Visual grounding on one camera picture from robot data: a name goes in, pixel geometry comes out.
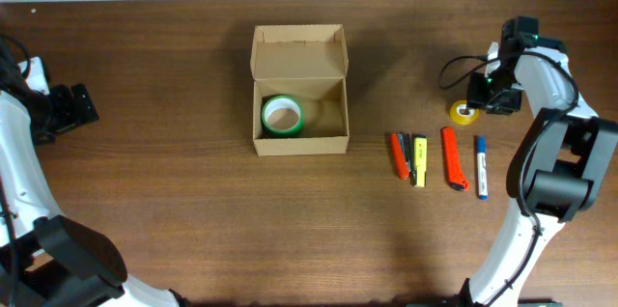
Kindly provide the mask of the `green tape roll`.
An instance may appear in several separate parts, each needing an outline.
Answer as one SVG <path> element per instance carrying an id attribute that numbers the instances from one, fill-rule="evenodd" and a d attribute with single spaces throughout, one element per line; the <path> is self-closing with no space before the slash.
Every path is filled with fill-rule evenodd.
<path id="1" fill-rule="evenodd" d="M 261 119 L 264 129 L 275 138 L 297 137 L 304 125 L 301 104 L 286 95 L 270 98 L 262 107 Z"/>

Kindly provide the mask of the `cardboard box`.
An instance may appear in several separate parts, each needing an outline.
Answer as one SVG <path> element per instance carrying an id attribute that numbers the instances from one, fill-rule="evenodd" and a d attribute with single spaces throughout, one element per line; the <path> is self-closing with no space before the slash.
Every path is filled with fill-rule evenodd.
<path id="1" fill-rule="evenodd" d="M 255 28 L 252 140 L 259 156 L 343 154 L 350 140 L 347 74 L 349 57 L 341 24 L 263 25 Z M 264 129 L 263 105 L 272 97 L 295 98 L 304 113 L 294 138 Z"/>

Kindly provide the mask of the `small yellow tape roll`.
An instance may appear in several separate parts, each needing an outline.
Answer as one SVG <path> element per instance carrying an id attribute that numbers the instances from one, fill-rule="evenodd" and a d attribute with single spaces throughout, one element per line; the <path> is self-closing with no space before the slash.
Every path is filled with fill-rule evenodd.
<path id="1" fill-rule="evenodd" d="M 469 107 L 466 100 L 456 101 L 450 108 L 449 116 L 451 120 L 462 126 L 474 123 L 479 117 L 478 109 Z"/>

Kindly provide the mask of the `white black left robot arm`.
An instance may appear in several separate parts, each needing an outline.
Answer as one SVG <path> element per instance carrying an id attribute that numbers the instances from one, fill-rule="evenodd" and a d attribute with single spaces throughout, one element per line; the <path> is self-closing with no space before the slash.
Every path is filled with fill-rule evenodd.
<path id="1" fill-rule="evenodd" d="M 1 302 L 5 306 L 185 306 L 128 274 L 105 235 L 60 209 L 35 148 L 98 120 L 86 87 L 49 86 L 44 62 L 1 37 Z"/>

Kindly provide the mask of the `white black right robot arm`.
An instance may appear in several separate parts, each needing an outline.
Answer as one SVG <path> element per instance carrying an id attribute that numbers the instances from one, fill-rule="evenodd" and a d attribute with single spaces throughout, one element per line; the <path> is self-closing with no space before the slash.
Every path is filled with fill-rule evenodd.
<path id="1" fill-rule="evenodd" d="M 616 123 L 585 102 L 563 42 L 539 34 L 533 17 L 507 20 L 501 39 L 469 76 L 466 104 L 510 115 L 526 100 L 534 121 L 506 174 L 509 207 L 480 268 L 459 293 L 461 306 L 516 306 L 548 243 L 595 203 L 617 146 Z"/>

